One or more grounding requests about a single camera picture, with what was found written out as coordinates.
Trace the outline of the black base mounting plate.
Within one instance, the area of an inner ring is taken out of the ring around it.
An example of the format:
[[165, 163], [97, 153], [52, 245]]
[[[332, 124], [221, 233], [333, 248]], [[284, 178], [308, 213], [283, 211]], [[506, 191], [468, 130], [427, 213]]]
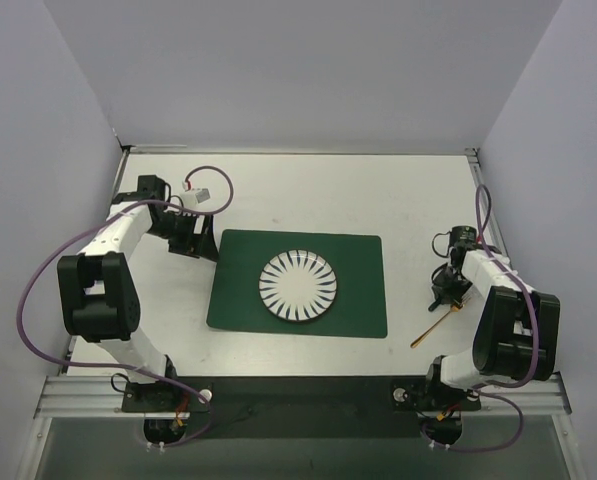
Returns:
[[145, 417], [152, 443], [201, 440], [415, 438], [425, 423], [456, 439], [480, 400], [414, 376], [184, 377], [119, 388], [121, 410]]

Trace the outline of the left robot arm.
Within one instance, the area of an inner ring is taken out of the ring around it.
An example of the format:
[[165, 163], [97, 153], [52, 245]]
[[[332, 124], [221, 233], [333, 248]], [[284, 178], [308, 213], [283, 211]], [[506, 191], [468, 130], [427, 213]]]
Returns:
[[172, 360], [140, 327], [141, 306], [128, 261], [146, 235], [166, 240], [173, 254], [217, 261], [214, 217], [224, 210], [200, 209], [210, 193], [189, 181], [179, 203], [171, 202], [170, 191], [164, 179], [140, 176], [135, 190], [115, 195], [106, 223], [91, 241], [57, 263], [67, 332], [106, 351], [131, 383], [147, 385], [145, 398], [160, 411], [177, 406], [181, 386]]

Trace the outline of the gold fork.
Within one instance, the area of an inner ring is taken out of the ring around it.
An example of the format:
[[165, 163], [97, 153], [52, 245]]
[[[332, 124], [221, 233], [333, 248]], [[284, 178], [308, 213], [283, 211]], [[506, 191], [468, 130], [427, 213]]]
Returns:
[[469, 303], [469, 299], [464, 299], [461, 303], [452, 305], [445, 313], [441, 315], [441, 317], [433, 323], [429, 328], [427, 328], [422, 334], [420, 334], [417, 338], [415, 338], [410, 343], [410, 348], [415, 349], [417, 348], [437, 327], [439, 327], [442, 322], [449, 317], [450, 315], [460, 312], [465, 308], [465, 306]]

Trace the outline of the white blue striped plate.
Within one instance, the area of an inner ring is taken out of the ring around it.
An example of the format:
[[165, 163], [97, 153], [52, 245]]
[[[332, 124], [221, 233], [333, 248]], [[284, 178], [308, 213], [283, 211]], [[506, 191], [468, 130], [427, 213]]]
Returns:
[[260, 299], [275, 317], [307, 323], [330, 310], [338, 293], [337, 276], [322, 256], [308, 250], [289, 250], [272, 257], [258, 280]]

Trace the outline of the aluminium front rail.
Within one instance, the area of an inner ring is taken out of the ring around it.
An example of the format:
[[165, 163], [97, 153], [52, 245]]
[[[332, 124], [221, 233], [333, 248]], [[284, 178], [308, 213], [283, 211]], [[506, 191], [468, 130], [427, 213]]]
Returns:
[[[484, 415], [510, 415], [514, 402], [526, 416], [568, 415], [572, 412], [564, 383], [558, 375], [547, 382], [536, 382], [518, 389], [490, 386], [481, 400]], [[125, 412], [123, 395], [114, 391], [106, 376], [55, 376], [45, 380], [34, 417], [40, 418], [173, 418], [172, 412]]]

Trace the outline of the dark green placemat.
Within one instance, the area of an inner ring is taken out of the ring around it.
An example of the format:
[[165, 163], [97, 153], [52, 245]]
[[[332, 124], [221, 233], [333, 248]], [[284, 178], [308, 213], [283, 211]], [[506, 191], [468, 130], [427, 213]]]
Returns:
[[[296, 260], [307, 256], [307, 260]], [[294, 264], [323, 278], [315, 301], [290, 308], [270, 284]], [[382, 242], [375, 235], [226, 230], [207, 325], [247, 333], [383, 339], [387, 336]]]

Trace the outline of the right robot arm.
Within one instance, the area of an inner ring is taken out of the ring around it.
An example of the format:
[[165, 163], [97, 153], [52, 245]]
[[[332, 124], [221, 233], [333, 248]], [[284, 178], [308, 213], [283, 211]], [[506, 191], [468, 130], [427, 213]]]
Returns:
[[448, 238], [445, 260], [431, 275], [433, 302], [460, 310], [471, 295], [483, 299], [472, 346], [440, 355], [421, 384], [424, 401], [442, 408], [458, 393], [485, 385], [519, 388], [548, 380], [555, 368], [560, 301], [540, 292], [510, 267], [497, 248], [479, 241], [471, 226], [456, 226]]

